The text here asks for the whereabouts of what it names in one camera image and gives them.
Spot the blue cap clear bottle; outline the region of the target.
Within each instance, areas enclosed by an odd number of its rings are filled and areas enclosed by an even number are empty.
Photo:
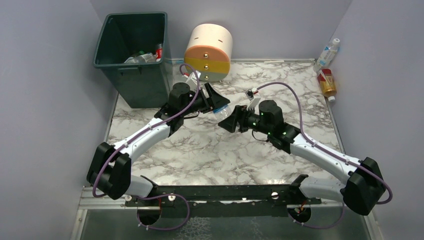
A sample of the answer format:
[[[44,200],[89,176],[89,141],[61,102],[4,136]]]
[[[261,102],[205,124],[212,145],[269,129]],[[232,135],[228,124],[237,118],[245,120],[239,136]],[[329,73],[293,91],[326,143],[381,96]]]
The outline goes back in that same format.
[[[232,114],[233,110],[228,104],[226,104],[220,108],[214,109],[212,112],[216,120],[218,122],[221,122],[225,120],[226,118],[228,118]]]

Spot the green label water bottle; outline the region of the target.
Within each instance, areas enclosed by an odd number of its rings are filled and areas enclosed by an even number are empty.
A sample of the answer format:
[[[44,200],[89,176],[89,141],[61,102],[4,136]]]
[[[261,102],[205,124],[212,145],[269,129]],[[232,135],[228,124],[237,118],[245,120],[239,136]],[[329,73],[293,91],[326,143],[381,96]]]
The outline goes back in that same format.
[[[141,56],[141,55],[144,55],[144,54],[145,54],[145,52],[143,50],[140,50],[140,51],[132,54],[131,57],[135,58],[135,57],[138,57],[138,56]]]

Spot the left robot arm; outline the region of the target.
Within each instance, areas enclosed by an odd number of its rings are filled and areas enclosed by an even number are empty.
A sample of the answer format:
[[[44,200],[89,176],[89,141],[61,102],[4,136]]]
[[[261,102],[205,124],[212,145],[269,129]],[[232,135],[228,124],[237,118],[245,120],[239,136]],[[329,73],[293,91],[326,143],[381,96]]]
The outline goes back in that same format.
[[[97,146],[86,179],[101,197],[117,200],[124,195],[146,198],[155,183],[144,176],[132,174],[132,165],[141,155],[160,141],[174,134],[186,115],[219,110],[231,101],[220,95],[209,83],[198,92],[183,82],[173,85],[167,103],[150,122],[131,136]]]

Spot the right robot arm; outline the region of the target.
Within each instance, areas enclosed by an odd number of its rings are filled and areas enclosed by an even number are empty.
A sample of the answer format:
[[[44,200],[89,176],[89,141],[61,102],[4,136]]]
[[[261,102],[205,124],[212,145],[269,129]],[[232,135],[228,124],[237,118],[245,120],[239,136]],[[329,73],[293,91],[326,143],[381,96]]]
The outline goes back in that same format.
[[[306,198],[323,198],[344,203],[353,212],[366,216],[379,203],[387,187],[378,163],[360,160],[319,144],[298,127],[284,121],[283,111],[273,100],[259,104],[259,113],[245,105],[235,109],[218,126],[230,133],[253,130],[263,133],[278,150],[301,157],[333,175],[336,179],[301,177],[296,183]]]

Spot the red label clear bottle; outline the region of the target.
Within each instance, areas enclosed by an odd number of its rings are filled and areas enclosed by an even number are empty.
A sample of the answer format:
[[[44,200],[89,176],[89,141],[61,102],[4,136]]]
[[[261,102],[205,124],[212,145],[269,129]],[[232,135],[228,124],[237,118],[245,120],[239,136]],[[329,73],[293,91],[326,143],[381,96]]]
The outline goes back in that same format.
[[[163,43],[158,43],[155,46],[155,56],[156,56],[156,61],[159,62],[162,59],[163,56]]]

